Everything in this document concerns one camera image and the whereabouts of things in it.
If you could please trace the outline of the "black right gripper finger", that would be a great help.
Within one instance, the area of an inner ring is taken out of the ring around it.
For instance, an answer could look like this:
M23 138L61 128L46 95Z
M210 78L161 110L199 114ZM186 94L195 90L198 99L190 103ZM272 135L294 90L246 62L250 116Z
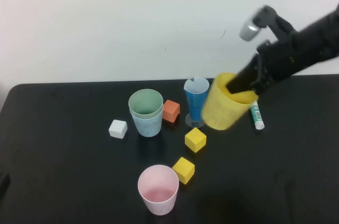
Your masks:
M253 58L229 83L226 88L232 94L254 91L262 93L262 59Z

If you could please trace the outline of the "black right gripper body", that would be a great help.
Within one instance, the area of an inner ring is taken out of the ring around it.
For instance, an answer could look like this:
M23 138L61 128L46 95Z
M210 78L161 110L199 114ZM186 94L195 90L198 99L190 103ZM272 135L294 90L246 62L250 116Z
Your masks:
M281 17L273 19L253 18L253 23L260 27L269 27L277 41L264 42L257 48L257 54L251 61L254 78L251 80L251 90L256 94L265 92L273 83L285 78L283 71L289 67L288 55L293 53L291 44L295 29Z

